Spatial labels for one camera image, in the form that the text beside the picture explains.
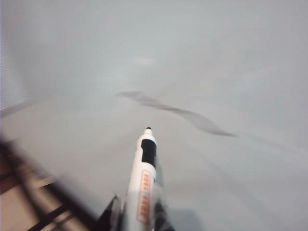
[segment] white surface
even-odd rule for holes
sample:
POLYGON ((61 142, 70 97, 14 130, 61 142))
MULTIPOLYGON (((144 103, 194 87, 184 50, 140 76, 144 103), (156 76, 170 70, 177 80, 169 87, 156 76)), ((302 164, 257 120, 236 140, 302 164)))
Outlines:
POLYGON ((308 229, 307 1, 1 9, 1 35, 36 102, 2 118, 2 133, 96 215, 113 192, 123 198, 135 142, 151 126, 177 230, 308 229), (238 137, 115 97, 135 90, 238 137))

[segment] marker label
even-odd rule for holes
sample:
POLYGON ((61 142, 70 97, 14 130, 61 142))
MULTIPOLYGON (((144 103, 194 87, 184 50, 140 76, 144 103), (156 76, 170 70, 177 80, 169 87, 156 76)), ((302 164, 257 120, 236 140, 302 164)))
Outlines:
POLYGON ((150 187, 151 173, 147 170, 141 172, 141 181, 139 188, 137 221, 148 225, 149 222, 149 207, 150 207, 150 187))

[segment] black marker band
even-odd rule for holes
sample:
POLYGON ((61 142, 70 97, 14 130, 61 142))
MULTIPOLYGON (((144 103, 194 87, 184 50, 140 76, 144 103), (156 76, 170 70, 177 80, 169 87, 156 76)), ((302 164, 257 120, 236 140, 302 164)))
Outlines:
POLYGON ((149 163, 156 167, 156 144, 152 140, 142 140, 141 148, 143 149, 142 153, 142 162, 149 163))

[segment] white marker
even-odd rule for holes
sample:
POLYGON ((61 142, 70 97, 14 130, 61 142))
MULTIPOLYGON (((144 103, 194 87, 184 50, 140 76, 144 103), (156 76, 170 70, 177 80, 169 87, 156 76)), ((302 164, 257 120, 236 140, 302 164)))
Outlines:
POLYGON ((137 150, 124 204, 122 230, 148 231, 150 199, 156 177, 156 140, 147 128, 137 141, 137 150))

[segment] wooden floor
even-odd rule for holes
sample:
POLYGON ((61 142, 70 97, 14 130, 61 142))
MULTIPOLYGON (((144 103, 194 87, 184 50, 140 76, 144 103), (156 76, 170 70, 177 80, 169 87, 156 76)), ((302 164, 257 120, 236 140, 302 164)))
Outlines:
MULTIPOLYGON (((41 186, 46 185, 49 179, 39 179, 33 172, 29 171, 27 167, 23 169, 25 173, 24 177, 26 183, 29 186, 31 193, 34 195, 36 202, 47 212, 51 212, 61 204, 54 198, 48 191, 41 186)), ((4 189, 0 196, 1 198, 1 231, 26 231, 35 224, 38 223, 32 207, 22 194, 19 185, 12 182, 1 184, 1 188, 4 189)), ((55 221, 60 224, 65 221, 61 226, 65 231, 86 231, 80 221, 71 216, 70 211, 66 211, 59 215, 55 221)), ((43 231, 55 231, 58 230, 55 223, 51 223, 46 226, 43 231)))

